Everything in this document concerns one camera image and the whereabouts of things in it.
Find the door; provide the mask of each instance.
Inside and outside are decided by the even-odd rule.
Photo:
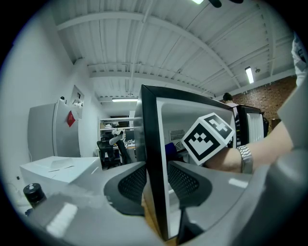
[[[75,122],[69,127],[67,117],[72,110]],[[53,118],[53,149],[55,156],[80,157],[78,139],[78,116],[65,103],[56,104]]]

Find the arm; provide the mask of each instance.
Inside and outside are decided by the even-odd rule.
[[[261,164],[272,164],[279,156],[289,152],[293,143],[283,122],[280,122],[266,138],[247,146],[255,169]],[[224,148],[205,163],[205,166],[211,169],[233,172],[240,172],[241,165],[241,154],[235,148]]]

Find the white box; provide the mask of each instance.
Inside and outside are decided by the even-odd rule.
[[[235,131],[217,114],[199,117],[182,138],[182,144],[198,164],[202,164],[224,148]]]

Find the hand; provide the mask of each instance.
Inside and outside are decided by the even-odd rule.
[[[223,148],[203,164],[207,168],[230,172],[241,172],[241,165],[241,154],[235,148]]]

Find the computer monitor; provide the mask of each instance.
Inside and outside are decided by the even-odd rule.
[[[125,138],[126,141],[135,140],[134,131],[125,131],[125,134],[126,134]]]

